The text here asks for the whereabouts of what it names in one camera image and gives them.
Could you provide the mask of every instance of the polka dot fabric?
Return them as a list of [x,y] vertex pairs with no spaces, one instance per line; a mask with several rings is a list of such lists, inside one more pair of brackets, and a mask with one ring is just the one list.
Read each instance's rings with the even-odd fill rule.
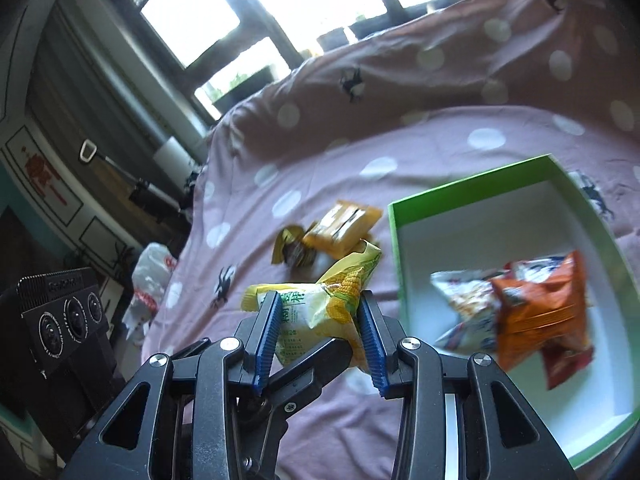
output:
[[[239,104],[214,131],[191,235],[143,358],[232,335],[246,316],[247,286],[300,278],[271,265],[285,225],[308,226],[338,199],[386,211],[393,200],[543,153],[597,184],[640,275],[640,64],[610,8],[464,0],[309,60]],[[386,214],[372,235],[383,258],[369,287],[394,316]],[[213,307],[230,266],[228,301]],[[278,467],[296,480],[390,478],[400,415],[401,403],[380,399],[367,376],[349,370],[289,420]]]

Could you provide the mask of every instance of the pink blanket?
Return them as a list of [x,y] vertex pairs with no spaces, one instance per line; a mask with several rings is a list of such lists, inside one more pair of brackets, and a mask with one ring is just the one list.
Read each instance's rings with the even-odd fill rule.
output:
[[[270,264],[286,224],[308,226],[339,198],[386,210],[542,153],[597,185],[637,273],[639,88],[638,54],[604,0],[464,0],[306,62],[216,127],[143,358],[232,335],[248,285],[301,281]],[[370,288],[395,315],[386,213],[373,235],[383,258]],[[279,474],[389,478],[400,411],[348,370],[289,419]]]

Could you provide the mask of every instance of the open cardboard box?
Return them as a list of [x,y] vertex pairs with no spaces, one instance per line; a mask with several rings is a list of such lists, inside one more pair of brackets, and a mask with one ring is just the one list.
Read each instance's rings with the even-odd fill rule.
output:
[[[401,322],[409,335],[428,344],[458,320],[431,285],[432,272],[491,269],[578,249],[593,303],[588,308],[593,362],[551,391],[546,390],[538,353],[509,376],[574,467],[611,446],[638,420],[638,291],[609,229],[551,156],[393,202],[389,219],[401,285]],[[457,469],[451,401],[447,399],[447,477],[457,478],[450,475]]]

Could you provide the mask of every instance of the silver bolt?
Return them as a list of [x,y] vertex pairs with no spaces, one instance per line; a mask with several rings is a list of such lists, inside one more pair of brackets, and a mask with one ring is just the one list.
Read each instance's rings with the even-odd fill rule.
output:
[[168,361],[169,358],[164,354],[155,354],[149,358],[149,364],[152,365],[153,368],[164,366]]
[[235,350],[240,346],[240,341],[235,337],[225,337],[222,341],[220,341],[220,348],[223,350],[231,351]]
[[480,366],[488,366],[491,364],[491,357],[489,357],[487,354],[476,354],[474,355],[474,361],[476,362],[477,365]]
[[415,337],[405,337],[400,344],[407,350],[417,350],[420,348],[420,340]]

